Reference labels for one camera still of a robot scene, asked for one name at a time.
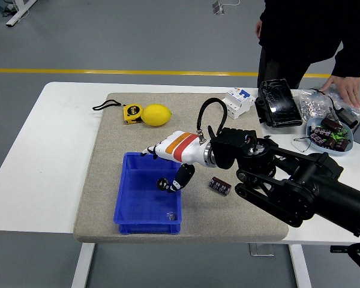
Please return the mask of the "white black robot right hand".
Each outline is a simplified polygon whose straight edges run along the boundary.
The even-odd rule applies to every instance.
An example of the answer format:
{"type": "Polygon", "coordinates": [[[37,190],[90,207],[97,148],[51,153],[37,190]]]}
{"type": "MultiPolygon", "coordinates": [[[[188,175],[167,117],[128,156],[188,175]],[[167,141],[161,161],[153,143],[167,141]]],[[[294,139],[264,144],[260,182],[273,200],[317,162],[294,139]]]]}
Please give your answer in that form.
{"type": "Polygon", "coordinates": [[[179,163],[174,180],[160,178],[157,187],[169,193],[183,189],[195,173],[194,164],[204,167],[216,167],[210,141],[199,139],[199,136],[184,131],[176,131],[160,143],[143,150],[140,155],[152,155],[153,159],[164,159],[179,163]]]}

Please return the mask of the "person's left hand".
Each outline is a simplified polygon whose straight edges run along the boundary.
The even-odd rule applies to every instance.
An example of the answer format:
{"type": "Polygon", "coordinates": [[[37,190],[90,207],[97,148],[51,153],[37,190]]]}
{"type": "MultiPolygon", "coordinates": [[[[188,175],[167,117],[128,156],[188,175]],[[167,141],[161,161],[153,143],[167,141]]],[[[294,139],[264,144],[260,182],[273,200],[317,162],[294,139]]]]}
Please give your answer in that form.
{"type": "Polygon", "coordinates": [[[360,108],[360,77],[339,77],[331,75],[319,91],[325,92],[331,85],[335,85],[346,104],[360,108]]]}

